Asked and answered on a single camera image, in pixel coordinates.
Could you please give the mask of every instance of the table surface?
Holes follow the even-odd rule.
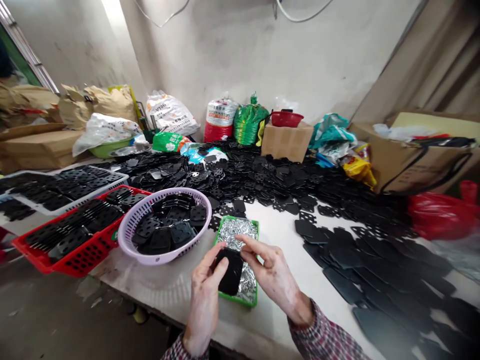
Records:
[[[384,359],[363,335],[347,304],[322,273],[322,268],[303,249],[303,239],[295,231],[294,220],[298,216],[287,211],[278,212],[271,206],[264,207],[257,201],[245,204],[249,219],[259,221],[259,240],[276,245],[283,250],[290,270],[300,289],[320,306],[325,315],[342,326],[372,359]],[[321,216],[315,210],[317,226],[329,229],[361,224],[342,218]],[[8,222],[0,214],[0,226],[20,236],[46,223],[52,217],[38,212],[24,220]],[[215,232],[208,229],[197,246],[170,263],[145,266],[114,249],[91,275],[140,304],[154,309],[180,324],[185,324],[190,311],[191,272],[210,249]],[[424,239],[421,244],[431,247]],[[456,271],[446,279],[457,287],[453,296],[480,307],[480,285]],[[436,321],[455,326],[439,310],[432,311]],[[440,343],[434,333],[427,336]],[[264,291],[258,288],[258,304],[250,309],[241,304],[220,298],[218,326],[212,339],[222,346],[252,359],[301,359],[287,323],[287,317]],[[418,348],[413,349],[419,359],[424,359]]]

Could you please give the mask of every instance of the curtain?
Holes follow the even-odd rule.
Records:
[[[430,0],[352,121],[382,123],[398,111],[480,114],[480,6]]]

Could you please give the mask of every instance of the hand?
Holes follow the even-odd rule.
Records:
[[[225,246],[225,242],[219,242],[212,247],[191,273],[190,314],[182,341],[193,357],[205,353],[219,321],[219,283],[229,267],[229,260],[224,257],[215,271],[212,265]]]
[[[235,238],[245,243],[241,257],[253,270],[261,288],[297,326],[313,324],[314,314],[310,298],[300,291],[290,272],[282,249],[269,246],[246,235]],[[257,259],[263,259],[263,265]]]

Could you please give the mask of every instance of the purple basket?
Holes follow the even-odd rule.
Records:
[[[167,252],[160,255],[143,255],[137,251],[137,247],[132,243],[132,237],[135,234],[135,229],[138,223],[144,217],[144,215],[151,213],[152,204],[158,200],[163,199],[167,195],[184,193],[189,194],[195,199],[197,206],[203,206],[206,208],[207,221],[198,232],[198,234],[190,240],[184,246],[177,250]],[[118,244],[125,254],[138,260],[139,263],[144,265],[161,265],[171,262],[173,259],[186,254],[191,248],[193,248],[200,240],[205,230],[207,230],[212,217],[212,206],[210,201],[200,191],[188,188],[188,187],[172,187],[169,189],[157,191],[146,198],[140,200],[133,206],[129,212],[123,217],[118,229]]]

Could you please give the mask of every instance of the red and white bag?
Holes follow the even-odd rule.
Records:
[[[233,135],[234,118],[238,107],[239,104],[228,95],[208,103],[203,137],[205,143],[226,140]]]

